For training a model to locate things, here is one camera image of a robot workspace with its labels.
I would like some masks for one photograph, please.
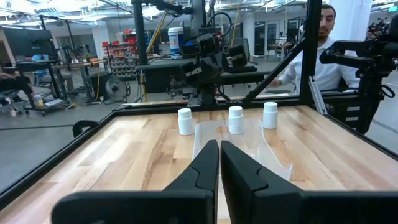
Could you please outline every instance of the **man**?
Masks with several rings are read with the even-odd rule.
[[[0,72],[0,92],[8,90],[23,90],[26,95],[30,94],[34,96],[32,87],[30,86],[30,79],[28,77],[20,77],[19,75],[10,75],[4,72]],[[14,102],[23,101],[19,96],[12,99]],[[0,100],[0,104],[3,106],[8,105],[8,101],[5,99]]]
[[[320,90],[331,90],[338,88],[339,82],[343,77],[348,87],[358,88],[359,79],[355,77],[357,68],[351,68],[337,64],[322,64],[319,56],[330,47],[335,41],[329,37],[330,32],[335,26],[336,11],[327,4],[322,5],[321,21],[318,36],[317,65],[315,68],[315,80]],[[270,83],[270,86],[277,87],[286,85],[295,79],[296,90],[299,94],[302,72],[303,52],[300,52],[288,65],[286,71]]]

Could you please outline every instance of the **white shirt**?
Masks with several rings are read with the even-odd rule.
[[[335,41],[328,37],[322,46],[318,47],[317,50],[317,65],[315,67],[315,83],[318,85],[320,90],[331,90],[338,88],[340,79],[343,77],[347,85],[350,88],[359,87],[359,78],[355,77],[357,68],[348,67],[338,64],[322,64],[319,61],[319,56],[322,52],[330,47]],[[293,79],[296,83],[295,94],[300,92],[300,81],[302,72],[303,52],[301,51],[287,66],[286,71],[283,75],[278,77],[282,84],[288,84]]]

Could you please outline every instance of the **white bottle cap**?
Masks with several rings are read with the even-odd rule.
[[[231,116],[242,116],[243,115],[243,109],[241,106],[231,106],[229,108],[229,115]]]
[[[182,108],[178,110],[178,117],[180,118],[190,118],[192,117],[192,112],[190,108]]]
[[[264,111],[266,112],[275,112],[278,110],[278,104],[274,102],[264,103]]]

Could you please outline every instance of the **clear plastic tray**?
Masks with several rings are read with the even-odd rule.
[[[258,119],[243,119],[243,133],[231,134],[228,131],[228,121],[205,121],[195,126],[195,140],[193,147],[194,159],[209,140],[227,140],[270,169],[285,180],[290,179],[293,165],[283,167],[264,138],[262,122]],[[224,195],[221,173],[218,182],[218,219],[229,218],[228,208]]]

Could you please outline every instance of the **ceiling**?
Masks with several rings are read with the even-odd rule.
[[[120,9],[110,5],[113,2]],[[189,0],[176,0],[176,4],[188,7]],[[215,11],[237,10],[256,13],[286,13],[305,10],[307,0],[206,0],[206,10],[214,2]],[[383,10],[386,3],[392,0],[374,0],[374,10]],[[38,15],[56,16],[72,22],[95,26],[96,21],[132,18],[131,0],[0,0],[0,26],[38,27]],[[143,5],[143,15],[147,21],[155,21],[161,14],[154,6]],[[53,19],[45,19],[46,23],[62,25]]]

